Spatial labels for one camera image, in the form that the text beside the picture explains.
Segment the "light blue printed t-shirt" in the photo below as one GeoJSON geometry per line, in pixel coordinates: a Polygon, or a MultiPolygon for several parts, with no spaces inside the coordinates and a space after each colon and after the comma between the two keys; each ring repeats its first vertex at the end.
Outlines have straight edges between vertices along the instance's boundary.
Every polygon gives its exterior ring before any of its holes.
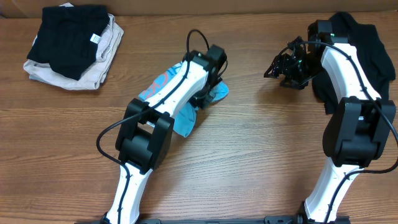
{"type": "MultiPolygon", "coordinates": [[[[145,101],[163,89],[180,71],[182,64],[179,62],[160,74],[146,90],[139,94],[139,99],[145,101]]],[[[228,93],[228,86],[224,82],[220,82],[210,91],[210,95],[214,97],[211,103],[221,101],[228,93]]],[[[174,131],[185,138],[189,136],[197,120],[197,111],[198,107],[186,103],[175,116],[174,131]]]]}

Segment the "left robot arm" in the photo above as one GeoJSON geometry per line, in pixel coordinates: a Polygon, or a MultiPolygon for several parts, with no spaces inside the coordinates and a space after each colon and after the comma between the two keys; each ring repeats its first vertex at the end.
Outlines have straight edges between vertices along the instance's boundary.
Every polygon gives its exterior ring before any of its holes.
{"type": "Polygon", "coordinates": [[[135,223],[141,198],[151,173],[164,160],[171,143],[175,116],[190,103],[205,109],[215,100],[212,89],[221,81],[227,55],[212,45],[205,54],[186,54],[176,74],[159,92],[127,106],[116,139],[120,165],[119,183],[111,209],[100,223],[135,223]]]}

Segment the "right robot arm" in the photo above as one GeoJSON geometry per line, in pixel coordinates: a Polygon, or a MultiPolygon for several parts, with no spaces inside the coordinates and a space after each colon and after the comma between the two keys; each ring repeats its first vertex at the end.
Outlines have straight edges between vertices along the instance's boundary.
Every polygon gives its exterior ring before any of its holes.
{"type": "Polygon", "coordinates": [[[308,39],[297,37],[274,58],[266,78],[279,78],[283,87],[301,90],[326,71],[338,106],[323,133],[326,162],[312,193],[290,223],[349,223],[337,211],[359,174],[369,174],[371,161],[380,158],[390,134],[396,106],[383,100],[366,78],[356,47],[347,36],[336,35],[330,21],[310,24],[308,39]]]}

